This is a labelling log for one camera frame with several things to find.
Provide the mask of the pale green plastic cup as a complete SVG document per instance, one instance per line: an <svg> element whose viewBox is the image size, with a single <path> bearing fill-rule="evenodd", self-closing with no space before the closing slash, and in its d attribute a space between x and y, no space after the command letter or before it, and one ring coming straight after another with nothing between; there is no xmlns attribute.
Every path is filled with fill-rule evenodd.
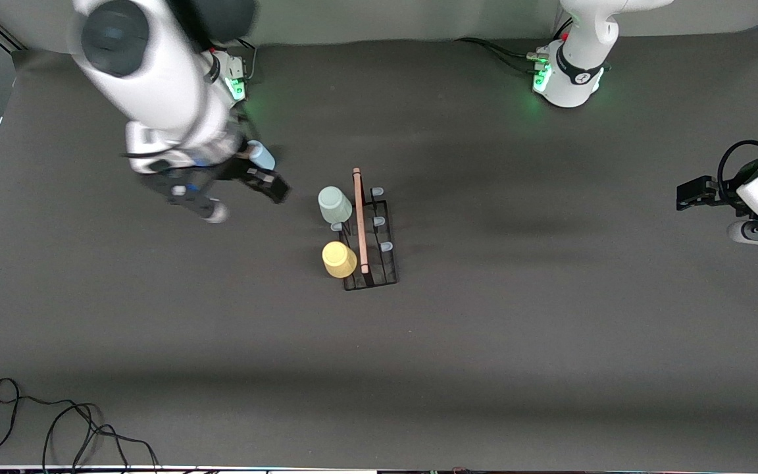
<svg viewBox="0 0 758 474"><path fill-rule="evenodd" d="M352 216L353 206L336 186L327 186L318 193L318 206L328 224L345 224Z"/></svg>

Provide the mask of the black wire cup holder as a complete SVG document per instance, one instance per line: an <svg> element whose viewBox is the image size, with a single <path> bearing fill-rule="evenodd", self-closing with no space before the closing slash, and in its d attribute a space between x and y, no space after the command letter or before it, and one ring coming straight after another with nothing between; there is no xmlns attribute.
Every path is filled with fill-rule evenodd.
<svg viewBox="0 0 758 474"><path fill-rule="evenodd" d="M353 195L346 196L353 206L352 216L345 224L329 224L329 228L337 234L335 241L355 252L359 266L351 276L339 280L346 291L394 285L399 273L390 207L382 198L384 189L366 186L358 167L352 171L352 180Z"/></svg>

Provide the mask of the yellow plastic cup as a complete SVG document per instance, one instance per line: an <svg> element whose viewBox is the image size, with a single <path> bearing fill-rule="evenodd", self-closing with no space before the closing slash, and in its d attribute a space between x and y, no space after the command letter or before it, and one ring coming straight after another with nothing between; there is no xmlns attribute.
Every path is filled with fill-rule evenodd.
<svg viewBox="0 0 758 474"><path fill-rule="evenodd" d="M340 241L330 241L324 246L322 262L327 273L338 279L350 277L359 266L355 252Z"/></svg>

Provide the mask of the light blue plastic cup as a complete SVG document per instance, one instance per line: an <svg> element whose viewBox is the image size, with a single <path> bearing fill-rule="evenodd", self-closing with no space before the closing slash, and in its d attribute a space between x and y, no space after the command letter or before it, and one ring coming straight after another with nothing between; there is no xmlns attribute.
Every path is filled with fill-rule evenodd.
<svg viewBox="0 0 758 474"><path fill-rule="evenodd" d="M247 141L247 156L259 168L264 170L274 170L276 168L276 159L270 150L264 144L257 140Z"/></svg>

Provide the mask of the dark grey table mat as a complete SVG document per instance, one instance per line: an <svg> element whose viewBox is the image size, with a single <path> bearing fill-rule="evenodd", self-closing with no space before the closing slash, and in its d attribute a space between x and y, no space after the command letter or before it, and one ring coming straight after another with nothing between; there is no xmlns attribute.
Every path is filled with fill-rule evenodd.
<svg viewBox="0 0 758 474"><path fill-rule="evenodd" d="M246 109L291 194L216 183L223 224L138 182L69 56L14 62L0 378L24 392L168 465L758 472L758 246L674 206L758 139L758 29L622 38L574 110L475 45L266 47ZM356 167L399 282L346 291L318 193Z"/></svg>

